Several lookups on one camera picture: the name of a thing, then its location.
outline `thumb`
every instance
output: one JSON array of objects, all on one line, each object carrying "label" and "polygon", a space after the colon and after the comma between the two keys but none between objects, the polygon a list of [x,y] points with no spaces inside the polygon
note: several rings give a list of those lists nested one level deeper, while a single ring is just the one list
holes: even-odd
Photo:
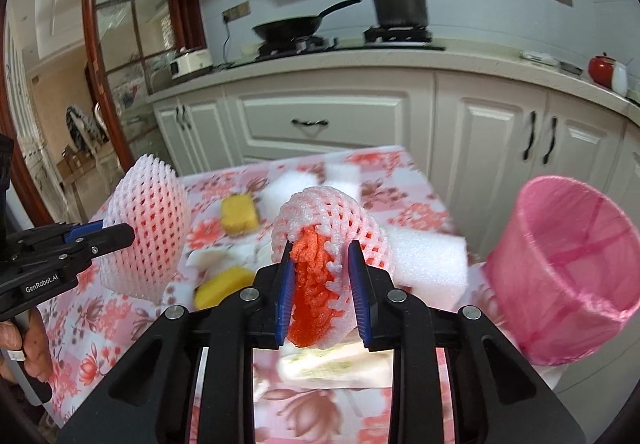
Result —
[{"label": "thumb", "polygon": [[20,331],[8,321],[0,323],[0,348],[6,348],[7,350],[20,350],[22,348]]}]

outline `foam fruit net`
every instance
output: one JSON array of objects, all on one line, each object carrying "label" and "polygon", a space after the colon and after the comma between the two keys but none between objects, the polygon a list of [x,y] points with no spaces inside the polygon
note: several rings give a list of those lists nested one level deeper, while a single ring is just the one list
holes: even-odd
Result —
[{"label": "foam fruit net", "polygon": [[[318,236],[309,244],[310,228]],[[299,250],[297,242],[301,239],[305,248]],[[342,265],[346,248],[352,240],[358,240],[367,265],[384,268],[393,276],[394,263],[386,233],[353,198],[337,189],[321,186],[296,193],[280,209],[271,238],[274,262],[281,261],[287,240],[294,243],[292,258],[296,261],[297,278],[289,339],[299,346],[331,347],[356,327],[348,271]],[[314,269],[319,260],[327,272]],[[308,312],[302,306],[303,301],[311,307]],[[330,325],[319,331],[319,339],[309,344],[306,337],[298,338],[302,327],[305,331],[316,328],[313,322],[326,313],[325,307],[334,312]]]},{"label": "foam fruit net", "polygon": [[132,246],[100,258],[102,284],[120,294],[160,303],[177,270],[191,209],[184,186],[163,161],[142,156],[118,184],[103,226],[127,223]]}]

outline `pink bucket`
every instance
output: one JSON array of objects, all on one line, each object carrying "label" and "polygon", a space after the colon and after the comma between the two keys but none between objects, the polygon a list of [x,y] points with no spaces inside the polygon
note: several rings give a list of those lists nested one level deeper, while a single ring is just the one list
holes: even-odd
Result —
[{"label": "pink bucket", "polygon": [[520,190],[484,272],[529,361],[570,363],[618,334],[640,306],[640,235],[591,186],[539,177]]}]

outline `human hand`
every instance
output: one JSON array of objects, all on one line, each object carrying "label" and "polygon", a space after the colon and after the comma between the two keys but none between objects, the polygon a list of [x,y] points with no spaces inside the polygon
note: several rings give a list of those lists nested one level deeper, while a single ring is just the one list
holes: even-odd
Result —
[{"label": "human hand", "polygon": [[[24,339],[15,325],[9,321],[0,323],[0,348],[7,350],[22,348],[26,357],[24,369],[27,374],[36,377],[40,382],[46,382],[51,377],[53,367],[49,352],[49,339],[38,309],[32,308],[30,311],[29,329],[24,335]],[[15,382],[13,374],[6,363],[2,361],[2,355],[0,355],[0,376]]]}]

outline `cabinet handle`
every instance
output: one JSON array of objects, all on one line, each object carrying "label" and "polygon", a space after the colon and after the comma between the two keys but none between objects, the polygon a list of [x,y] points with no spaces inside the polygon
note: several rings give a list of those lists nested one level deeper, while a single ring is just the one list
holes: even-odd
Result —
[{"label": "cabinet handle", "polygon": [[182,105],[182,122],[184,122],[187,125],[187,128],[191,129],[191,123],[189,122],[189,118],[186,117],[187,110],[184,107],[184,105]]},{"label": "cabinet handle", "polygon": [[531,151],[531,147],[533,146],[533,143],[536,140],[536,111],[534,110],[531,113],[531,135],[529,135],[529,145],[527,146],[527,149],[524,151],[524,154],[522,155],[522,160],[529,160],[529,152]]},{"label": "cabinet handle", "polygon": [[329,126],[329,121],[327,119],[320,119],[320,120],[291,119],[291,124],[295,124],[297,126]]},{"label": "cabinet handle", "polygon": [[549,151],[545,153],[545,156],[542,158],[542,164],[546,164],[549,162],[549,156],[551,152],[556,147],[556,128],[558,127],[558,118],[553,116],[551,118],[551,144],[549,145]]},{"label": "cabinet handle", "polygon": [[178,106],[175,107],[175,122],[178,123],[180,129],[184,132],[184,124],[180,120],[180,108]]}]

